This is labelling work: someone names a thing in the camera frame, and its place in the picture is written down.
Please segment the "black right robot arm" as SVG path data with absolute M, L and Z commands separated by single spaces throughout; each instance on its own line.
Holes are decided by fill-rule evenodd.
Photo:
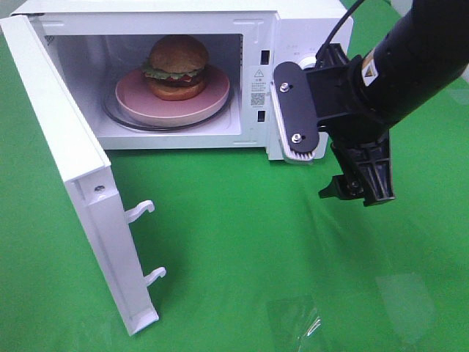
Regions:
M 392 200 L 391 128 L 467 66 L 466 1 L 414 1 L 365 56 L 349 59 L 339 45 L 325 46 L 306 78 L 342 173 L 320 196 L 366 206 Z

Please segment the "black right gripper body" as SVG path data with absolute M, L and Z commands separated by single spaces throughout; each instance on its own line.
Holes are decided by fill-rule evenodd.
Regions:
M 345 147 L 382 142 L 389 127 L 362 95 L 356 71 L 363 61 L 349 59 L 338 43 L 323 45 L 306 78 L 320 131 Z

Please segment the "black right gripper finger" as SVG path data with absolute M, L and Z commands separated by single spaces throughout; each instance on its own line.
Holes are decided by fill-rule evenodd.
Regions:
M 335 197 L 340 200 L 353 200 L 363 197 L 363 187 L 357 180 L 349 181 L 344 175 L 335 175 L 323 190 L 319 191 L 321 199 Z
M 363 187 L 363 204 L 380 205 L 395 199 L 392 183 L 390 136 L 384 135 L 369 143 L 352 146 L 334 140 L 333 154 L 342 173 L 349 181 L 357 180 Z

